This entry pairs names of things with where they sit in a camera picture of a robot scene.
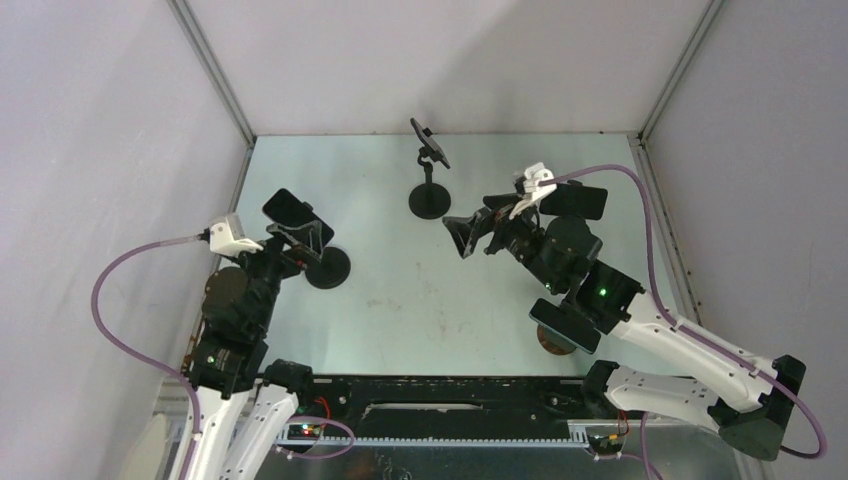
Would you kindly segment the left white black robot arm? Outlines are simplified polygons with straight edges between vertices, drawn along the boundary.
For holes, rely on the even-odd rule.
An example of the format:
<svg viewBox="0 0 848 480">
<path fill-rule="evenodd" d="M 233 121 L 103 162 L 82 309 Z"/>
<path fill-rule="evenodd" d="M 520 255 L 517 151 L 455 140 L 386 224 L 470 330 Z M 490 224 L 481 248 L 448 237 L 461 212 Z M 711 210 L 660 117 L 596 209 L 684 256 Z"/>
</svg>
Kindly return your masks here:
<svg viewBox="0 0 848 480">
<path fill-rule="evenodd" d="M 191 403 L 172 479 L 253 479 L 292 416 L 316 403 L 310 367 L 262 365 L 284 280 L 300 275 L 313 252 L 279 229 L 249 239 L 235 213 L 212 221 L 204 239 L 231 264 L 210 275 L 204 322 L 186 375 Z"/>
</svg>

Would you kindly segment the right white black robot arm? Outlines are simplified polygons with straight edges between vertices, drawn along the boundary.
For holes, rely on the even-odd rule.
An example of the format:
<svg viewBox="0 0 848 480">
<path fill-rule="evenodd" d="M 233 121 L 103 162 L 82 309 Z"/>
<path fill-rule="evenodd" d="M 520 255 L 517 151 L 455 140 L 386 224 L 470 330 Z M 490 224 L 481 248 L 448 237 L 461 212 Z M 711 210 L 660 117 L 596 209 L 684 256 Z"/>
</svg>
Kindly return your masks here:
<svg viewBox="0 0 848 480">
<path fill-rule="evenodd" d="M 677 418 L 717 434 L 737 451 L 773 461 L 783 439 L 805 365 L 788 355 L 749 353 L 663 308 L 638 281 L 602 262 L 602 247 L 586 220 L 571 210 L 518 211 L 508 195 L 485 199 L 468 217 L 443 225 L 462 257 L 490 237 L 487 254 L 509 252 L 549 291 L 530 310 L 546 339 L 559 348 L 594 353 L 611 336 L 674 363 L 682 377 L 657 376 L 599 360 L 585 376 L 585 411 L 606 418 L 640 410 Z"/>
</svg>

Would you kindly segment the teal blue phone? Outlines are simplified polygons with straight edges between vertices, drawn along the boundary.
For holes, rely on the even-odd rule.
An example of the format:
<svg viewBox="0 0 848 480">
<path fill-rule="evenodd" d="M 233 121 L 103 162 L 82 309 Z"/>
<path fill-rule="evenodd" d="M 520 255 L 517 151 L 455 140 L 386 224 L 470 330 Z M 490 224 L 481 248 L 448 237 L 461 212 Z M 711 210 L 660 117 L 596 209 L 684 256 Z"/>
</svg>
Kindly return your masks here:
<svg viewBox="0 0 848 480">
<path fill-rule="evenodd" d="M 554 305 L 537 299 L 529 317 L 542 329 L 547 343 L 566 353 L 581 350 L 594 354 L 598 348 L 600 333 L 588 317 L 568 303 Z"/>
</svg>

